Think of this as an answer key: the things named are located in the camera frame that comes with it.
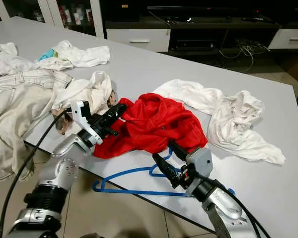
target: white cloth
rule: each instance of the white cloth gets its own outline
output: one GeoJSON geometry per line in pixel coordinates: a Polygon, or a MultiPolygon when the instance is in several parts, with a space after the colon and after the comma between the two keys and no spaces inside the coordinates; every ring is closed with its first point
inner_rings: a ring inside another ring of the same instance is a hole
{"type": "Polygon", "coordinates": [[[248,91],[225,97],[219,89],[204,88],[197,82],[175,79],[162,84],[153,93],[212,115],[208,139],[215,146],[249,161],[265,160],[280,165],[285,162],[279,148],[251,130],[252,123],[263,114],[264,103],[248,91]]]}
{"type": "Polygon", "coordinates": [[[31,62],[17,56],[14,43],[0,44],[0,75],[9,75],[38,68],[64,70],[74,66],[93,67],[106,64],[110,58],[108,46],[80,50],[72,46],[69,41],[64,40],[59,42],[53,49],[58,53],[58,58],[50,57],[31,62]]]}
{"type": "Polygon", "coordinates": [[[71,107],[71,101],[88,101],[90,113],[103,114],[108,110],[107,100],[111,94],[111,82],[104,71],[95,71],[89,80],[73,79],[67,88],[60,89],[52,110],[71,107]]]}
{"type": "MultiPolygon", "coordinates": [[[[68,107],[71,100],[88,100],[91,113],[102,114],[108,109],[110,93],[110,78],[102,71],[94,72],[90,80],[76,80],[48,69],[0,77],[0,180],[18,172],[28,154],[23,135],[52,107],[60,109],[68,107]]],[[[31,175],[32,165],[20,180],[31,175]]]]}
{"type": "Polygon", "coordinates": [[[76,67],[93,67],[98,64],[106,64],[110,58],[108,46],[80,50],[72,46],[69,41],[64,40],[52,49],[58,53],[58,58],[69,60],[76,67]]]}

